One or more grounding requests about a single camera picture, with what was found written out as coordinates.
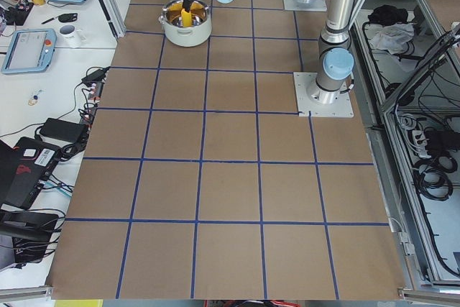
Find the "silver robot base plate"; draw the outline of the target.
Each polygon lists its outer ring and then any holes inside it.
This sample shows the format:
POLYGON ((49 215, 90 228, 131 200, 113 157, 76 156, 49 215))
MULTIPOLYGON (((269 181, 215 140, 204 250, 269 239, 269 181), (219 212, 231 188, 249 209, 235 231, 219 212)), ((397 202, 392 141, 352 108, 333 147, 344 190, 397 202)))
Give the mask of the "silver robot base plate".
POLYGON ((324 91, 316 84, 317 73, 293 73, 299 116, 352 118, 354 116, 348 86, 343 80, 338 91, 324 91))

